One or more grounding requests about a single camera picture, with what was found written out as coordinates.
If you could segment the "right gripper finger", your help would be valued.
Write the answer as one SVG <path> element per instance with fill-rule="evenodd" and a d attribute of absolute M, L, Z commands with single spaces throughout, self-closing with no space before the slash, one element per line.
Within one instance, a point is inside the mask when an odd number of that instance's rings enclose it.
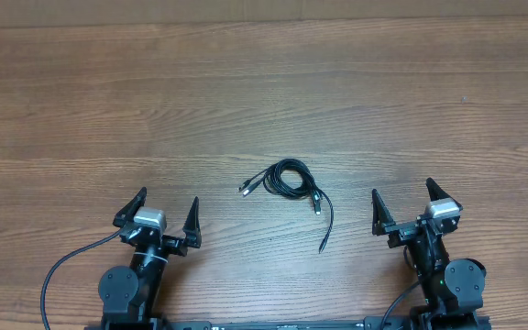
<path fill-rule="evenodd" d="M 456 206 L 459 208 L 460 211 L 463 210 L 463 205 L 460 202 L 456 201 L 453 197 L 451 197 L 447 192 L 445 192 L 433 178 L 427 178 L 425 181 L 425 185 L 427 187 L 431 202 L 444 199 L 451 199 L 456 203 Z"/>
<path fill-rule="evenodd" d="M 374 236 L 386 235 L 388 233 L 387 227 L 395 226 L 396 222 L 377 189 L 372 190 L 371 197 L 373 207 L 372 234 Z"/>

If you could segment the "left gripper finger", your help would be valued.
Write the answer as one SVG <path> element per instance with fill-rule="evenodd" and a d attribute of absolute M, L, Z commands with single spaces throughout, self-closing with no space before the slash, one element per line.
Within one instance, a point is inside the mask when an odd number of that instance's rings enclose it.
<path fill-rule="evenodd" d="M 197 196 L 194 197 L 182 231 L 185 234 L 185 243 L 189 248 L 201 247 L 202 234 L 199 223 L 199 198 Z"/>
<path fill-rule="evenodd" d="M 146 198 L 147 188 L 142 187 L 135 197 L 115 214 L 113 226 L 121 228 L 127 222 L 132 222 L 137 211 L 145 204 Z"/>

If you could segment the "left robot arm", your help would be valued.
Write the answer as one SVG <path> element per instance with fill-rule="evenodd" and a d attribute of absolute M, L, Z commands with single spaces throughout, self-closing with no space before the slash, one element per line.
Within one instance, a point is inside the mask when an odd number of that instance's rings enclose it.
<path fill-rule="evenodd" d="M 200 248 L 199 199 L 195 198 L 185 220 L 183 237 L 169 236 L 166 215 L 145 205 L 147 189 L 141 188 L 114 217 L 120 240 L 134 248 L 127 266 L 115 266 L 100 279 L 103 329 L 172 329 L 163 313 L 154 311 L 169 257 L 185 257 Z"/>

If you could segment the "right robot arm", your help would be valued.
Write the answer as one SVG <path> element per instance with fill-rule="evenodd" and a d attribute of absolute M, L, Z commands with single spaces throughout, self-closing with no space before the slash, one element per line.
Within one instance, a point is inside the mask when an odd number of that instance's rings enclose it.
<path fill-rule="evenodd" d="M 473 258 L 452 260 L 443 238 L 457 230 L 461 203 L 434 179 L 425 181 L 430 202 L 412 222 L 398 224 L 374 189 L 372 234 L 386 236 L 390 248 L 403 248 L 405 262 L 417 281 L 401 293 L 378 320 L 378 329 L 490 329 L 490 319 L 478 316 L 483 306 L 486 268 Z M 392 312 L 414 289 L 421 288 L 425 304 L 407 316 Z"/>

